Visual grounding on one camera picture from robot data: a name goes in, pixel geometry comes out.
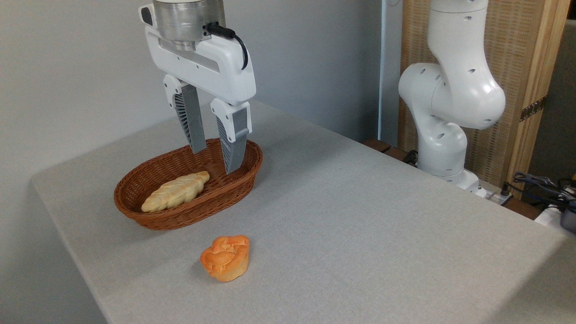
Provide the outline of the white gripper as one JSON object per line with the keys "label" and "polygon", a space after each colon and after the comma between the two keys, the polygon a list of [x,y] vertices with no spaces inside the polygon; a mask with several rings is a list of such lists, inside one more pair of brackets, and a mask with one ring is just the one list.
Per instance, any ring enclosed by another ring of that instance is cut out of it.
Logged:
{"label": "white gripper", "polygon": [[185,51],[177,50],[151,26],[145,27],[145,34],[154,63],[167,74],[167,102],[175,109],[193,153],[207,148],[196,88],[217,98],[211,109],[216,115],[225,170],[226,174],[235,172],[243,163],[247,135],[252,131],[247,101],[257,91],[252,64],[241,69],[241,45],[213,36],[201,41],[194,51]]}

